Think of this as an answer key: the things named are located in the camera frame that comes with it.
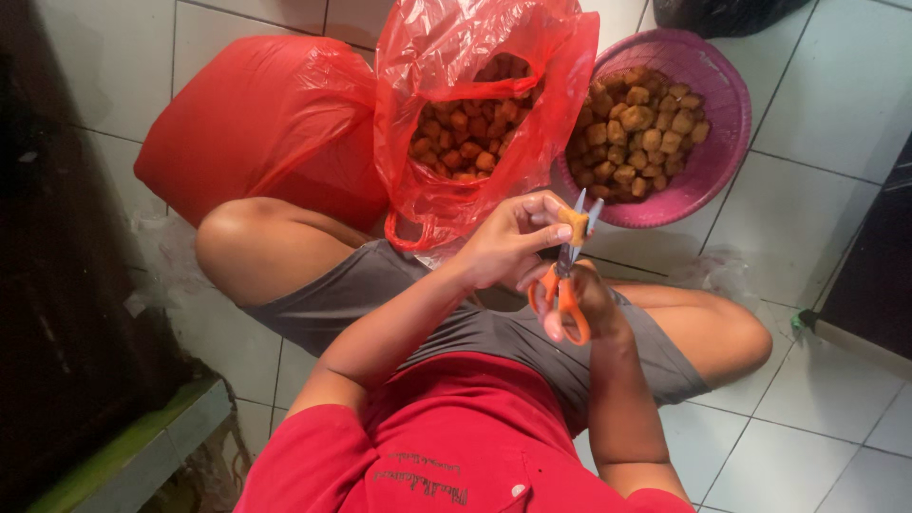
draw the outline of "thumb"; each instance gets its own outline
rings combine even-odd
[[[523,254],[534,253],[546,247],[557,246],[570,240],[573,228],[570,225],[559,223],[550,225],[537,232],[519,236],[518,249]]]

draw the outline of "red t-shirt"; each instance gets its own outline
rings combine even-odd
[[[443,354],[369,404],[364,426],[337,404],[285,420],[235,511],[693,513],[656,489],[623,499],[586,470],[548,384],[515,361]]]

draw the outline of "orange scissors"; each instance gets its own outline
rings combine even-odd
[[[579,198],[576,200],[576,206],[574,207],[576,212],[580,214],[583,212],[583,202],[585,199],[586,189],[583,189],[579,194]],[[596,225],[596,219],[598,219],[598,215],[601,214],[603,206],[605,206],[605,201],[599,199],[589,210],[589,223],[586,225],[586,236],[592,234],[592,228]],[[579,337],[575,337],[566,327],[564,327],[564,336],[578,346],[589,342],[589,337],[592,334],[586,317],[576,303],[576,296],[573,291],[573,280],[570,279],[570,268],[573,267],[573,263],[576,261],[576,258],[579,257],[581,249],[581,246],[573,247],[567,243],[562,244],[560,256],[557,258],[557,262],[548,269],[548,274],[539,278],[531,287],[529,287],[529,304],[532,305],[532,310],[534,310],[535,313],[538,313],[538,305],[535,304],[537,302],[535,300],[535,290],[537,289],[538,284],[541,283],[544,287],[544,300],[551,304],[552,308],[556,306],[557,311],[561,312],[562,316],[567,316],[573,320],[576,329],[579,331]]]

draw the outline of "red plastic bag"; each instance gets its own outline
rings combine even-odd
[[[445,244],[504,197],[549,184],[551,161],[586,96],[597,42],[598,14],[583,14],[576,0],[398,0],[377,49],[374,155],[389,192],[387,239],[406,251]],[[499,53],[524,58],[532,76],[473,82]],[[491,178],[454,182],[408,157],[427,101],[511,97],[542,77],[542,96]],[[409,222],[420,225],[417,240],[397,233]]]
[[[238,39],[155,121],[134,172],[194,226],[229,200],[269,196],[367,231],[387,209],[376,86],[341,41]]]

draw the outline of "pink plastic colander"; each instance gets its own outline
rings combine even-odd
[[[703,110],[712,123],[710,135],[694,146],[687,167],[668,188],[652,192],[642,203],[606,204],[598,217],[625,228],[654,228],[697,212],[725,187],[738,169],[751,136],[751,99],[734,66],[715,47],[696,34],[659,28],[618,41],[596,58],[593,79],[634,66],[661,71],[673,82],[684,82],[706,99]],[[566,186],[579,195],[563,153],[557,165]],[[586,200],[590,207],[591,199]]]

